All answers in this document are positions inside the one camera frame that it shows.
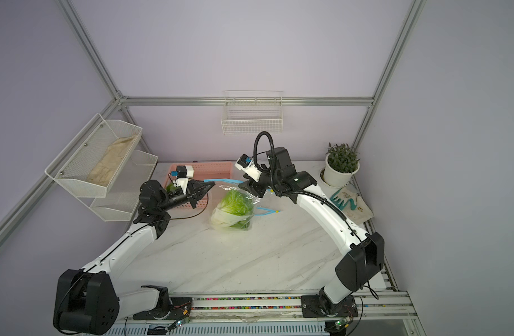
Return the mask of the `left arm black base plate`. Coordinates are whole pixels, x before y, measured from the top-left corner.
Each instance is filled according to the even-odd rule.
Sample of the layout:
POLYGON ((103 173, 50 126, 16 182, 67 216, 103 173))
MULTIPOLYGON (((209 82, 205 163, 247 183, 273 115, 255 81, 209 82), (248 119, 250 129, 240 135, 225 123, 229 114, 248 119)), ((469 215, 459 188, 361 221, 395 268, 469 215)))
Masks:
POLYGON ((132 319, 135 321, 146 320, 171 320, 176 321, 189 316, 193 305, 193 299, 187 297, 170 297, 170 304, 167 308, 155 308, 150 311, 134 314, 132 319))

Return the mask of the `bagged chinese cabbage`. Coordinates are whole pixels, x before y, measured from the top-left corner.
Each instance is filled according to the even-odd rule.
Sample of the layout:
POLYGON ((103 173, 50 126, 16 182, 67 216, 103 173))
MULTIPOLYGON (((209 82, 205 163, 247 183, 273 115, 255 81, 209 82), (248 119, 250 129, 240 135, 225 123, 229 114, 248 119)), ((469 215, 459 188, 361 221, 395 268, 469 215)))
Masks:
POLYGON ((228 190, 210 216, 211 227, 218 231, 249 230, 259 201, 244 190, 228 190))

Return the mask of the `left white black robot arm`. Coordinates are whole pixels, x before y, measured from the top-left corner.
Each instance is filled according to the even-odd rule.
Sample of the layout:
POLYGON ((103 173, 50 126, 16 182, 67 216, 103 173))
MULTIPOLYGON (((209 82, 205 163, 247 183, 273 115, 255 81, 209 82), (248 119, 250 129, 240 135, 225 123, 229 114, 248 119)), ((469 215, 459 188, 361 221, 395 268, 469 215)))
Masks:
POLYGON ((116 243, 78 270, 67 270, 58 279, 53 325, 64 335, 105 334, 116 321, 145 314, 153 319, 171 315, 174 305, 166 287, 142 285, 118 293, 115 282, 133 260, 166 230, 169 210, 189 203, 196 207, 214 182, 182 179, 181 186, 167 191, 157 180, 139 189, 137 218, 116 243))

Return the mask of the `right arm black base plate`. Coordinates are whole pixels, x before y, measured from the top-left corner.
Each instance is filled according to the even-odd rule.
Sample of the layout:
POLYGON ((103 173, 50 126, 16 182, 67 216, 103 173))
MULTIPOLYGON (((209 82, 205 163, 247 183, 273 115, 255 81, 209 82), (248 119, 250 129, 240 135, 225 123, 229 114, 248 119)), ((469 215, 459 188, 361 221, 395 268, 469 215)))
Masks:
POLYGON ((352 295, 341 302, 332 303, 325 295, 303 295, 300 298, 304 318, 354 318, 359 316, 352 295))

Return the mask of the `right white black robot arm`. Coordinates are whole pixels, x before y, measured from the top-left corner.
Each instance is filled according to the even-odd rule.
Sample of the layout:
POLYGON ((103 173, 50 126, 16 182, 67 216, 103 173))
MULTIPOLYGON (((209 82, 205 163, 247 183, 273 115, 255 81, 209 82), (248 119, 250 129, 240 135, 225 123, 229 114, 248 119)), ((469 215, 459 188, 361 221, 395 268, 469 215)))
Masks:
POLYGON ((242 155, 235 167, 244 173, 241 189, 259 198, 271 190, 287 197, 313 217, 331 237, 342 255, 331 280, 318 295, 319 311, 338 315, 345 300, 365 286, 384 267, 384 238, 356 225, 325 195, 317 180, 306 171, 297 171, 289 152, 276 147, 272 135, 256 136, 253 154, 242 155))

